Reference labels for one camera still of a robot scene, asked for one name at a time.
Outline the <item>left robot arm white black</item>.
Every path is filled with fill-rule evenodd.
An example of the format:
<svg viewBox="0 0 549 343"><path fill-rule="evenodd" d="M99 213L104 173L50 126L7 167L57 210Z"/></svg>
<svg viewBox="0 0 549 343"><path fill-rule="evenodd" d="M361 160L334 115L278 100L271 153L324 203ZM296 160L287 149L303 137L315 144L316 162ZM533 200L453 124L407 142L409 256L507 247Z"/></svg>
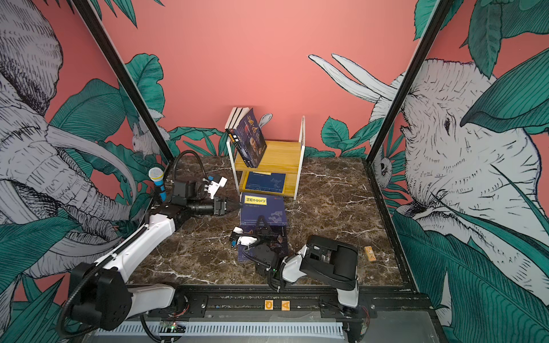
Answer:
<svg viewBox="0 0 549 343"><path fill-rule="evenodd" d="M230 211L228 199L216 195L227 179L214 175L203 182L201 196L194 182L175 182L171 197L164 197L158 207L148 211L144 224L129 238L94 263L83 262L71 271L69 297L56 324L61 338L97 329L114 330L126 319L150 311L162 310L171 318L188 311L188 298L175 286L129 286L127 281L140 263L187 220Z"/></svg>

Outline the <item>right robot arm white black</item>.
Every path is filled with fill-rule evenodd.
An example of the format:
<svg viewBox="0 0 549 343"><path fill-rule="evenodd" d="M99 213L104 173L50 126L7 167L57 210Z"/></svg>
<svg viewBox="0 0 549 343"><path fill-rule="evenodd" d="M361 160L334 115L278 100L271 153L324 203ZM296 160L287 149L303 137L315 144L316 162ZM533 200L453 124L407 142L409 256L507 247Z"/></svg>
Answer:
<svg viewBox="0 0 549 343"><path fill-rule="evenodd" d="M290 257L284 250L284 234L245 233L239 228L233 233L239 253L255 264L256 272L267 278L272 290L282 292L287 285L308 277L334 288L343 307L358 306L358 249L353 245L311 235Z"/></svg>

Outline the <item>black wolf cover book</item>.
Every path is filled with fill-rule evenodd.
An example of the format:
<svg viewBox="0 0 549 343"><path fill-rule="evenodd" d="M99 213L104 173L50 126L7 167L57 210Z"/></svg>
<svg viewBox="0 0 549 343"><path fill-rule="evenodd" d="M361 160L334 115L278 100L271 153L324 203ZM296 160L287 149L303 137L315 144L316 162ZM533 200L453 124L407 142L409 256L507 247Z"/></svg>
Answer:
<svg viewBox="0 0 549 343"><path fill-rule="evenodd" d="M244 165L246 167L250 166L250 158L247 156L246 149L244 148L244 144L241 143L241 137L237 132L237 129L240 125L240 122L244 118L244 116L248 113L250 110L249 107L238 107L238 113L234 116L234 119L232 120L232 125L229 129L227 129L227 132L230 136L230 139L232 140L233 144L237 148L237 151L240 154L240 157L242 158Z"/></svg>

